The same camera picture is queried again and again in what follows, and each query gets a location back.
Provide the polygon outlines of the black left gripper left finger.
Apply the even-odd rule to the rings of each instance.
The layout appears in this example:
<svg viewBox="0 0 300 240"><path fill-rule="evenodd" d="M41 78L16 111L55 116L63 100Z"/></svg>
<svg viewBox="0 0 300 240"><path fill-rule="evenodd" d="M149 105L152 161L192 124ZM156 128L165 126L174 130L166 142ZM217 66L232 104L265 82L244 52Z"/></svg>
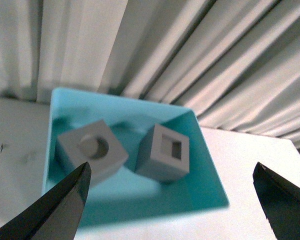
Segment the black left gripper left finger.
<svg viewBox="0 0 300 240"><path fill-rule="evenodd" d="M0 227L0 240L73 240L87 201L91 173L88 162L81 164Z"/></svg>

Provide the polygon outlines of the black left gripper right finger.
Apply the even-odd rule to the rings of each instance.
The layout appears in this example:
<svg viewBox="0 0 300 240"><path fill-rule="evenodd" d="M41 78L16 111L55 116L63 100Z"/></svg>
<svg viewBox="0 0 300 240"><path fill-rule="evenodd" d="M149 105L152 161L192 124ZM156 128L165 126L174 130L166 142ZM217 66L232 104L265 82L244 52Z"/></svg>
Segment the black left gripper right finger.
<svg viewBox="0 0 300 240"><path fill-rule="evenodd" d="M253 185L278 240L300 240L300 188L258 162Z"/></svg>

